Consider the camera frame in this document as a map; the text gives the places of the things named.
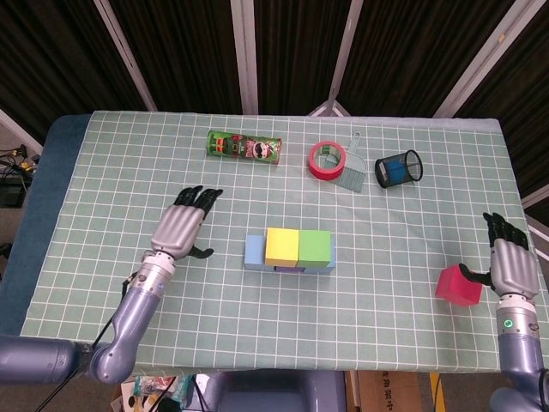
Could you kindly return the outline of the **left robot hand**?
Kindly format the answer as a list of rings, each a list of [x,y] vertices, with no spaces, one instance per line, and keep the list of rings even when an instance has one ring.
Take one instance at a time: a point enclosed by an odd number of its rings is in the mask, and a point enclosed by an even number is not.
[[[204,190],[202,185],[182,189],[154,231],[152,250],[163,252],[175,261],[186,257],[209,258],[214,250],[201,250],[195,242],[202,222],[222,193],[222,189]]]

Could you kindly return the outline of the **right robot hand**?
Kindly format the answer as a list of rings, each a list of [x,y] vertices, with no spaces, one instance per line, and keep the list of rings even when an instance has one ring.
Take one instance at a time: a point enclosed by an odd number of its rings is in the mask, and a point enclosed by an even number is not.
[[[469,281],[488,286],[497,296],[519,294],[532,300],[540,291],[537,264],[529,250],[527,235],[498,213],[484,213],[490,244],[490,269],[486,273],[471,271],[459,264]]]

